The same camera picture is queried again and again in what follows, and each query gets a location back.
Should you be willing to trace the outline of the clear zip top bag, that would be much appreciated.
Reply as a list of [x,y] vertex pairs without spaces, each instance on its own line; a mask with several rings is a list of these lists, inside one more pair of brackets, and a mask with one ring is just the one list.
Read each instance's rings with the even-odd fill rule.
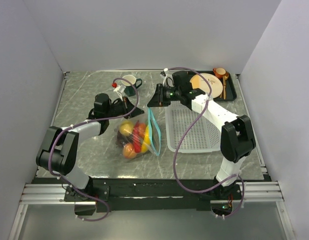
[[[133,124],[135,126],[136,122],[139,121],[139,139],[140,139],[141,146],[142,146],[144,134],[145,134],[145,129],[146,129],[146,126],[148,126],[149,139],[150,139],[149,149],[145,153],[141,153],[141,152],[137,153],[136,157],[132,158],[132,159],[139,158],[139,157],[141,157],[145,154],[152,154],[152,155],[158,157],[161,153],[162,134],[161,134],[159,124],[157,123],[155,115],[154,115],[154,113],[153,113],[153,111],[150,107],[145,107],[143,110],[144,110],[144,113],[142,115],[139,115],[139,116],[136,116],[136,117],[133,117],[133,118],[130,118],[130,119],[122,120],[118,124],[118,126],[115,128],[115,131],[114,131],[116,133],[116,140],[117,140],[117,132],[119,131],[119,126],[121,125],[122,122],[131,121],[131,122],[133,122]],[[127,143],[133,144],[133,133],[130,136],[124,136],[124,138],[125,138],[125,145]],[[123,147],[119,147],[119,146],[117,146],[117,147],[120,149],[121,156],[124,157],[123,154],[122,154]]]

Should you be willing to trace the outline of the red chili pepper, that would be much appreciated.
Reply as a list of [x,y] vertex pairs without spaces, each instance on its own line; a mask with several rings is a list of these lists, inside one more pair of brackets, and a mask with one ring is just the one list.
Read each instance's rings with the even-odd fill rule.
[[132,137],[133,137],[133,147],[136,153],[141,152],[141,141],[139,136],[139,125],[140,122],[137,121],[133,127]]

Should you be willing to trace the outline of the peach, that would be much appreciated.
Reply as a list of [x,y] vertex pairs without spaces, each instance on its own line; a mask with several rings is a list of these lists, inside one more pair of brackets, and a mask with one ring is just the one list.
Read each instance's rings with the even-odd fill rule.
[[133,159],[137,156],[137,153],[135,152],[134,146],[132,143],[127,143],[123,149],[122,149],[122,155],[126,159]]

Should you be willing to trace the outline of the banana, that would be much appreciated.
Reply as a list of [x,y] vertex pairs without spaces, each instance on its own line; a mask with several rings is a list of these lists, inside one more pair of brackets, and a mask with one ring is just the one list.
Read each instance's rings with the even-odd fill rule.
[[147,125],[144,132],[143,142],[141,144],[141,153],[146,153],[150,147],[149,126]]

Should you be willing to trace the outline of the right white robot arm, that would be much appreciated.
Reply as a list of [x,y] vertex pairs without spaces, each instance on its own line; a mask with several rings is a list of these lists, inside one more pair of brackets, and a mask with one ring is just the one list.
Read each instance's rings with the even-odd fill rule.
[[164,68],[160,73],[163,82],[156,85],[154,95],[147,103],[148,108],[168,107],[171,102],[179,101],[189,110],[198,113],[197,120],[204,117],[221,133],[220,150],[223,155],[219,171],[215,176],[215,185],[205,190],[192,190],[180,180],[178,185],[190,193],[207,193],[213,190],[218,199],[225,199],[231,193],[231,187],[240,177],[240,168],[247,156],[256,147],[256,139],[251,119],[247,115],[239,116],[219,104],[213,97],[213,89],[206,77],[193,70],[208,87],[208,91],[193,88],[189,80],[170,74],[171,68]]

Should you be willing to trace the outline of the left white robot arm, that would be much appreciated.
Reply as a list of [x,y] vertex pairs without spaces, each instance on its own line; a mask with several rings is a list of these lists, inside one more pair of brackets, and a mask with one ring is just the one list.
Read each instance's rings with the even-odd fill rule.
[[130,119],[144,114],[126,97],[112,101],[106,93],[94,98],[88,117],[76,126],[47,129],[36,156],[36,164],[56,177],[62,177],[76,189],[76,195],[83,201],[95,197],[93,180],[76,164],[78,146],[85,140],[102,135],[110,120]]

